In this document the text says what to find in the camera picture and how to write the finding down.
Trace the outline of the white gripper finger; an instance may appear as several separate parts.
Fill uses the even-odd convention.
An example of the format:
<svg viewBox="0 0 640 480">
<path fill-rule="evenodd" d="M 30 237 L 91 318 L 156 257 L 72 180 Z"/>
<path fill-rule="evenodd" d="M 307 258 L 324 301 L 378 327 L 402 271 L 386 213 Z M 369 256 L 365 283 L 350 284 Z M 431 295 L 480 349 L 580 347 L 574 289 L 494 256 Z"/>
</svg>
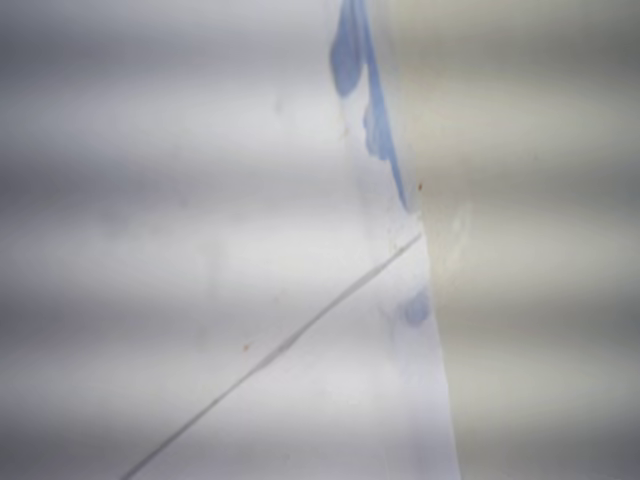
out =
<svg viewBox="0 0 640 480">
<path fill-rule="evenodd" d="M 467 479 L 639 475 L 639 5 L 396 1 Z"/>
</svg>

